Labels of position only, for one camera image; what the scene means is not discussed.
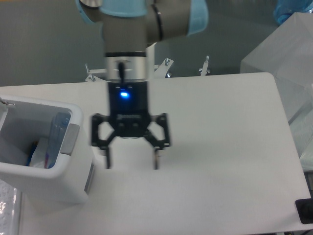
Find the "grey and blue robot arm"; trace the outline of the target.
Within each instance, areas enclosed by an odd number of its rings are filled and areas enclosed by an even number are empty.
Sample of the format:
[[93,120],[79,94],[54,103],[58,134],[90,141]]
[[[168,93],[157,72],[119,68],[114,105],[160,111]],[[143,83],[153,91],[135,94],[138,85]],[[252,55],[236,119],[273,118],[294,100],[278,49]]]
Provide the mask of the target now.
[[112,165],[110,143],[116,137],[144,138],[159,151],[171,145],[166,113],[151,115],[148,100],[148,46],[202,32],[209,20],[204,0],[79,0],[82,18],[102,24],[109,115],[91,118],[91,145]]

